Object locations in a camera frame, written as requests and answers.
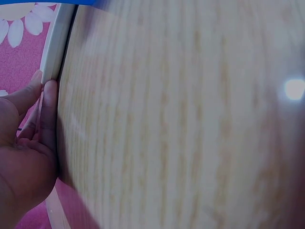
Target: fingernail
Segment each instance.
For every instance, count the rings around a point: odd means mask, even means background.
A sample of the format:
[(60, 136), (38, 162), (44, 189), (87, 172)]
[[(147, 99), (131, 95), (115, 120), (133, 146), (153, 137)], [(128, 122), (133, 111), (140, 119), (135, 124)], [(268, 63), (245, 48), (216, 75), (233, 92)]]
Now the fingernail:
[(42, 71), (37, 70), (34, 75), (32, 76), (32, 81), (40, 81), (41, 82), (42, 78)]

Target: hand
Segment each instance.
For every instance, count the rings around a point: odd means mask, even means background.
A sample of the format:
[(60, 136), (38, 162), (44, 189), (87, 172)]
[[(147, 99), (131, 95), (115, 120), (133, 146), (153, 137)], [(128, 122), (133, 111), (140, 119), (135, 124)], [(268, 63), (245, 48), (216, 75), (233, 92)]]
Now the hand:
[(0, 224), (13, 228), (31, 208), (52, 191), (57, 178), (56, 111), (57, 83), (44, 86), (39, 122), (39, 103), (20, 135), (19, 124), (40, 98), (40, 71), (28, 86), (0, 97)]

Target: curved wooden board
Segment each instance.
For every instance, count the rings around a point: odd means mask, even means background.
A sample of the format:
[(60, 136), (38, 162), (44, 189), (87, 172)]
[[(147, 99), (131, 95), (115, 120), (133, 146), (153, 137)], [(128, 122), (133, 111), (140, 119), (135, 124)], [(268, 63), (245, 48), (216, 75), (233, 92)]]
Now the curved wooden board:
[(66, 201), (71, 228), (302, 228), (305, 107), (284, 88), (304, 78), (303, 15), (301, 0), (79, 7), (58, 107), (86, 215)]

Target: pink background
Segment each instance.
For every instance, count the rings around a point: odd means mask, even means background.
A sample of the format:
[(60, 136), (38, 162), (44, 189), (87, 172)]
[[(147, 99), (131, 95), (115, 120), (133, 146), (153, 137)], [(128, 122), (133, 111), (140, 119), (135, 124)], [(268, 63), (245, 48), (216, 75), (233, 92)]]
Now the pink background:
[[(0, 90), (9, 94), (24, 87), (33, 73), (39, 69), (43, 47), (50, 23), (43, 23), (43, 31), (38, 36), (30, 34), (24, 27), (20, 46), (12, 48), (7, 37), (0, 45)], [(17, 225), (16, 229), (50, 229), (45, 203), (29, 211)]]

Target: flower petal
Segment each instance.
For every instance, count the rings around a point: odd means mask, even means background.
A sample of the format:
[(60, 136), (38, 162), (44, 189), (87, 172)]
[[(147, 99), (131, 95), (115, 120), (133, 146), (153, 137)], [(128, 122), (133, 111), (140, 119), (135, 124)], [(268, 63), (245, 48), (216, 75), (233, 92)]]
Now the flower petal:
[(20, 45), (23, 37), (23, 22), (18, 19), (13, 21), (8, 32), (8, 40), (11, 47), (16, 48)]
[(38, 15), (42, 22), (50, 22), (54, 16), (53, 10), (51, 10), (49, 7), (41, 5), (35, 5), (35, 7), (32, 9), (32, 12)]
[(37, 2), (37, 4), (42, 5), (42, 6), (54, 6), (56, 3), (54, 2)]
[(9, 24), (6, 20), (0, 21), (0, 44), (4, 41), (6, 34), (9, 31)]
[(8, 93), (5, 90), (0, 90), (0, 97), (6, 95), (8, 95)]
[(40, 17), (35, 13), (28, 13), (24, 20), (25, 28), (30, 34), (39, 35), (42, 32), (43, 25)]

